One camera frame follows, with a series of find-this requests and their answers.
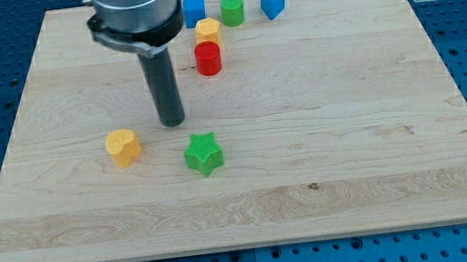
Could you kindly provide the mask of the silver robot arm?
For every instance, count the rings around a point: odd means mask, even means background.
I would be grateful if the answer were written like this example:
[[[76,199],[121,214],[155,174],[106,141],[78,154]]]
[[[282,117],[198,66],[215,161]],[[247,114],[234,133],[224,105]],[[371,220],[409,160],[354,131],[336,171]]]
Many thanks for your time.
[[[94,8],[92,39],[111,50],[135,53],[165,127],[185,119],[167,45],[183,23],[181,0],[82,0]]]

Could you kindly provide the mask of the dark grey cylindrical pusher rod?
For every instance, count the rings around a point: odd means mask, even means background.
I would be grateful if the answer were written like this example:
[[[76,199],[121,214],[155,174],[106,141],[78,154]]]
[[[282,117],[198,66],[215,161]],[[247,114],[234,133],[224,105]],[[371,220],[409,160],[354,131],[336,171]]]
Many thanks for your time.
[[[178,126],[185,119],[185,111],[168,49],[163,49],[151,58],[141,55],[138,58],[161,124],[171,128]]]

